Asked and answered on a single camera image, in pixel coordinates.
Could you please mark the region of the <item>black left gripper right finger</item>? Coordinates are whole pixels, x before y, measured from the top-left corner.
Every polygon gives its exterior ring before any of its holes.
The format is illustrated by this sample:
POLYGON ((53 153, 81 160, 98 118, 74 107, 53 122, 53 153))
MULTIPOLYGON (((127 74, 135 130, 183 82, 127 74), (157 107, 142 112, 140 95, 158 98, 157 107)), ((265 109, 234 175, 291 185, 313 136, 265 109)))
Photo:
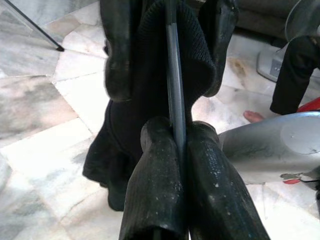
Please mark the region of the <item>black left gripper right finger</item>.
POLYGON ((268 240, 270 237, 238 171, 221 150, 213 126, 187 130, 189 231, 193 240, 268 240))

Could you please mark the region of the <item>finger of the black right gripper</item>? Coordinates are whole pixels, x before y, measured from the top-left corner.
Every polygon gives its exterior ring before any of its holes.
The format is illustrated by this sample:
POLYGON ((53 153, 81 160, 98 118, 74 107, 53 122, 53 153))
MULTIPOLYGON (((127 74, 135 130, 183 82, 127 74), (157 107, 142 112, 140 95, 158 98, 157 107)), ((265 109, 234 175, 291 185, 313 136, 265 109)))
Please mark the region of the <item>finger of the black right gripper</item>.
POLYGON ((227 49, 238 21, 235 0, 207 0, 200 7, 199 22, 215 67, 213 82, 205 93, 215 96, 220 90, 226 65, 227 49))
POLYGON ((116 102, 131 97, 131 54, 140 18, 139 0, 101 0, 100 17, 105 34, 105 87, 116 102))

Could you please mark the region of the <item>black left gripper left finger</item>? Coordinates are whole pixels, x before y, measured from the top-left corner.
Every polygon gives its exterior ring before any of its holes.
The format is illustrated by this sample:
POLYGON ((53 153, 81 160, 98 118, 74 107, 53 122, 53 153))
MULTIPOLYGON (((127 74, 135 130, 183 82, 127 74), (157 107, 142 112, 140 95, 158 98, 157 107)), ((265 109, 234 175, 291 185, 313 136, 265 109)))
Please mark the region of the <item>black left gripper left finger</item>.
POLYGON ((128 181, 119 239, 185 240, 184 189, 169 120, 148 120, 140 143, 143 153, 128 181))

